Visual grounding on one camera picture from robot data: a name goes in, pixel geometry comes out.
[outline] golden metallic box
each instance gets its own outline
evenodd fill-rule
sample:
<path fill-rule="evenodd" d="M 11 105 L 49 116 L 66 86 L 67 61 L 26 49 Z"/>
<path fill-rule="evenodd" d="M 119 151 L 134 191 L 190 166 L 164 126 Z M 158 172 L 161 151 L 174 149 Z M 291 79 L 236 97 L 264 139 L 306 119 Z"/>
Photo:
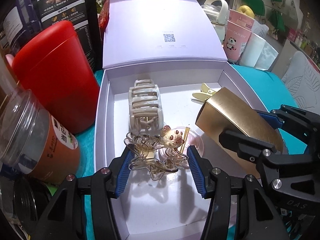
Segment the golden metallic box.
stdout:
<path fill-rule="evenodd" d="M 212 138 L 221 148 L 219 135 L 223 130 L 242 132 L 255 139 L 275 145 L 280 152 L 283 150 L 283 141 L 280 136 L 255 110 L 247 105 L 229 89 L 223 87 L 202 106 L 196 125 Z M 260 178 L 255 164 L 245 161 L 237 153 L 223 148 L 236 160 L 248 174 Z"/>

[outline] pink paper cup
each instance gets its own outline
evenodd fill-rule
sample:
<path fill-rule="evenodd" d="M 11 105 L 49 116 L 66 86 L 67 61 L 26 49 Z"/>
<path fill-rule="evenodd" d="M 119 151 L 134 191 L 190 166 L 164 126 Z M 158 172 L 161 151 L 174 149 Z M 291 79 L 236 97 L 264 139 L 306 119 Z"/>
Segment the pink paper cup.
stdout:
<path fill-rule="evenodd" d="M 228 61 L 237 62 L 249 40 L 251 31 L 228 21 L 226 37 L 223 43 Z"/>
<path fill-rule="evenodd" d="M 229 21 L 251 31 L 254 19 L 243 13 L 230 9 Z"/>

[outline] yellow apple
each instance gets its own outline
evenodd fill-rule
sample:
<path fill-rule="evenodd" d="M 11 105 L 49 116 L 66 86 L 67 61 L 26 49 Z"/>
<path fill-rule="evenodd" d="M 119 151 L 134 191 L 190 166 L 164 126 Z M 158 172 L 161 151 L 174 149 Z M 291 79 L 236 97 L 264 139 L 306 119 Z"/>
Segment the yellow apple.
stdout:
<path fill-rule="evenodd" d="M 254 18 L 254 13 L 249 6 L 242 5 L 237 9 L 238 12 L 241 12 L 251 18 Z"/>

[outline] cartoon panda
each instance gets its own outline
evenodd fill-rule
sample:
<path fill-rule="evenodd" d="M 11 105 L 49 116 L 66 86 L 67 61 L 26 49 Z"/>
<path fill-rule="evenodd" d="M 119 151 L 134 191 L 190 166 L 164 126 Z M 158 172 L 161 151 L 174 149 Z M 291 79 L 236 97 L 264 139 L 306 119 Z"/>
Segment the cartoon panda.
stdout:
<path fill-rule="evenodd" d="M 235 38 L 230 38 L 227 42 L 227 48 L 230 50 L 236 50 L 233 45 L 236 44 L 236 39 Z"/>

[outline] metal pin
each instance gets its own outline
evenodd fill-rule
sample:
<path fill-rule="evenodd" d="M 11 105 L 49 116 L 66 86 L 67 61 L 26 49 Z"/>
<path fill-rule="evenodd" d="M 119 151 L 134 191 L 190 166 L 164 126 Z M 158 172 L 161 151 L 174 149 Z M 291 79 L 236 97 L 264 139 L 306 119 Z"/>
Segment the metal pin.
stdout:
<path fill-rule="evenodd" d="M 108 174 L 110 172 L 110 169 L 109 168 L 102 168 L 101 169 L 101 173 L 102 174 Z"/>
<path fill-rule="evenodd" d="M 280 179 L 275 179 L 272 185 L 275 189 L 280 189 L 282 186 L 282 181 Z"/>
<path fill-rule="evenodd" d="M 218 175 L 221 173 L 221 170 L 219 168 L 213 168 L 212 173 Z"/>
<path fill-rule="evenodd" d="M 269 149 L 264 149 L 262 151 L 262 154 L 265 156 L 265 157 L 269 157 L 271 155 L 271 151 Z"/>
<path fill-rule="evenodd" d="M 246 178 L 247 178 L 248 181 L 253 181 L 254 176 L 249 174 L 249 175 L 246 176 Z"/>
<path fill-rule="evenodd" d="M 69 174 L 68 176 L 66 176 L 66 180 L 67 181 L 73 181 L 75 179 L 75 175 L 74 174 Z"/>

